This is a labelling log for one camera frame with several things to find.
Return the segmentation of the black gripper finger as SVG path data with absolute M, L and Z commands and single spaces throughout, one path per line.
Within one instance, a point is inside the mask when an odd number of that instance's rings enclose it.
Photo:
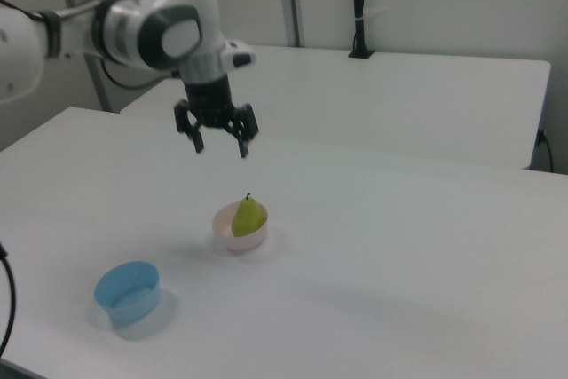
M 204 143 L 199 128 L 201 124 L 191 124 L 189 120 L 189 102 L 187 100 L 179 100 L 174 106 L 174 116 L 176 121 L 177 132 L 186 134 L 187 138 L 193 142 L 195 152 L 200 154 L 204 149 Z
M 236 138 L 240 156 L 246 158 L 249 154 L 249 143 L 259 131 L 253 107 L 250 104 L 235 107 L 230 113 L 225 131 Z

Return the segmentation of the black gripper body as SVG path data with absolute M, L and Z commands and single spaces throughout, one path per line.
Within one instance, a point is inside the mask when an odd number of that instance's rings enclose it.
M 229 79 L 223 76 L 208 83 L 186 83 L 189 112 L 200 125 L 224 129 L 233 118 Z

